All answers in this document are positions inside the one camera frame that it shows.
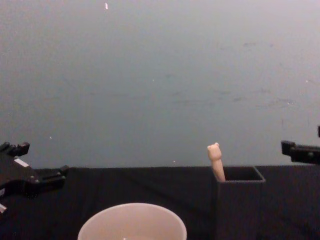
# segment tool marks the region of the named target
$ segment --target white label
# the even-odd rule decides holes
[[[23,167],[29,167],[29,165],[28,165],[26,162],[22,161],[20,158],[17,158],[17,159],[15,159],[14,161],[15,161],[17,164],[20,164],[20,165],[23,166]]]

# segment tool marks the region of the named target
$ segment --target bowl rim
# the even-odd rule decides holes
[[[163,206],[159,206],[159,205],[155,205],[155,204],[151,204],[151,203],[142,203],[142,202],[131,202],[131,203],[119,204],[119,205],[108,207],[108,208],[96,213],[95,215],[90,217],[84,223],[84,225],[81,227],[77,239],[80,240],[80,238],[82,237],[82,234],[83,234],[86,226],[89,225],[92,221],[94,221],[95,218],[97,218],[98,216],[104,214],[105,212],[113,210],[113,209],[118,209],[118,208],[122,208],[122,207],[128,207],[128,206],[132,206],[132,205],[134,205],[134,206],[137,206],[137,205],[138,206],[149,206],[151,208],[163,210],[166,213],[170,214],[171,216],[173,216],[178,221],[179,225],[181,226],[183,240],[187,240],[187,229],[186,229],[186,226],[185,226],[184,222],[181,220],[181,218],[177,214],[175,214],[173,211],[171,211],[171,210],[169,210],[169,209],[167,209],[167,208],[165,208]]]

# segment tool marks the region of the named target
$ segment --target dark gray cup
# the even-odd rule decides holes
[[[223,169],[225,182],[212,174],[212,239],[255,240],[266,180],[254,166]]]

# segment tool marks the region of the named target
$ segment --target black tablecloth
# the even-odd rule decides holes
[[[320,239],[320,167],[260,166],[266,178],[258,239]],[[60,190],[1,200],[0,239],[76,240],[94,214],[125,203],[175,212],[188,240],[210,239],[209,167],[71,168]]]

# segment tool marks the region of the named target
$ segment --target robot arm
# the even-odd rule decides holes
[[[44,191],[61,188],[68,174],[68,166],[40,174],[19,157],[26,155],[30,144],[24,142],[18,146],[5,142],[0,145],[0,199],[9,195],[35,197]],[[0,213],[7,208],[0,204]]]
[[[282,154],[290,156],[292,162],[320,165],[320,147],[296,145],[293,141],[282,141]]]

